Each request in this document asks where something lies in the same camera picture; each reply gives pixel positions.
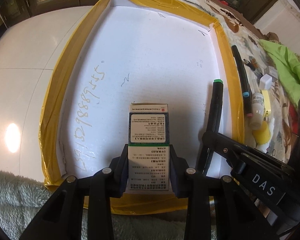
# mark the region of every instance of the yellow taped edge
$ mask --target yellow taped edge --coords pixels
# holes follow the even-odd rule
[[[99,0],[78,25],[63,49],[48,85],[40,118],[39,143],[42,152],[42,170],[45,176],[45,185],[52,190],[63,181],[56,156],[56,140],[60,110],[66,87],[82,46],[109,1]],[[227,76],[232,116],[232,137],[234,140],[243,142],[243,102],[242,97],[240,97],[240,82],[229,43],[219,21],[207,13],[178,0],[130,1],[139,6],[151,7],[187,18],[206,27],[213,24]],[[122,198],[111,198],[110,202],[112,213],[125,215],[153,214],[187,208],[187,199],[178,199],[173,194],[123,194]]]

